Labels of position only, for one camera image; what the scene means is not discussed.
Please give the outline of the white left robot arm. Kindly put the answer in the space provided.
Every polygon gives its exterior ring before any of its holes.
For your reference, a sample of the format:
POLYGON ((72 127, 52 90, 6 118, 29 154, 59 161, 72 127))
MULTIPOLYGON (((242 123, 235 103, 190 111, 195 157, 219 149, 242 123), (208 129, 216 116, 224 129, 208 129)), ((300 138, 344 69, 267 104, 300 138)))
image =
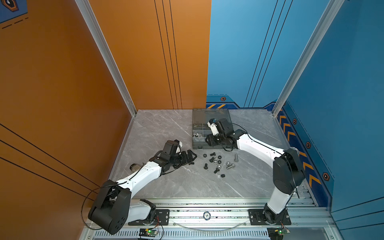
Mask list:
POLYGON ((107 180, 98 188, 88 219, 114 235, 125 225, 135 221, 157 224, 156 205, 146 199, 133 200, 133 197, 146 185, 161 176, 171 173, 171 168, 179 169, 195 161, 197 155, 192 150, 182 151, 178 140, 167 141, 137 171, 118 181, 107 180))

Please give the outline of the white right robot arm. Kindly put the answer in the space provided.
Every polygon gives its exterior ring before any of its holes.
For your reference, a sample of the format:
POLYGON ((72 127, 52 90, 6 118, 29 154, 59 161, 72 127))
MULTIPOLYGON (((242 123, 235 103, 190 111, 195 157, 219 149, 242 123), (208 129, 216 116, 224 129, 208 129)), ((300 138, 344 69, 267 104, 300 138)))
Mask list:
POLYGON ((210 119, 207 125, 212 132, 205 139, 209 146, 236 148, 255 156, 273 169, 275 188, 264 206, 262 216, 268 225, 283 223, 288 215, 287 204, 305 179, 300 151, 293 147, 284 150, 268 145, 252 137, 242 127, 234 130, 234 124, 227 119, 210 119))

